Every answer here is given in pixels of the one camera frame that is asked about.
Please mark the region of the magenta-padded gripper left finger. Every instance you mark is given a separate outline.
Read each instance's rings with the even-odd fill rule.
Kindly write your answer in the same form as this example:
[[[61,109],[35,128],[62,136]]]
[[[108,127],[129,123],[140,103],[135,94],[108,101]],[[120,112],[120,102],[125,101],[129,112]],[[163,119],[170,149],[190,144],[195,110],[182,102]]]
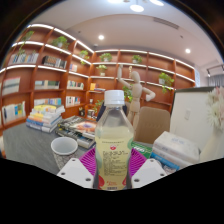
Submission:
[[[59,171],[58,176],[81,187],[92,188],[96,171],[95,149],[92,148],[80,158],[71,158]]]

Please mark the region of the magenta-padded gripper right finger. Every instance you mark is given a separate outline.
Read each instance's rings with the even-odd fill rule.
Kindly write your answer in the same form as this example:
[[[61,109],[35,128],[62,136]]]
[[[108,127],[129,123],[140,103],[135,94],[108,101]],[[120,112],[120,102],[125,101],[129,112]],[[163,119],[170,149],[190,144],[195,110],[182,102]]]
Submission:
[[[147,159],[135,149],[131,151],[128,172],[133,188],[141,188],[166,176],[155,159]]]

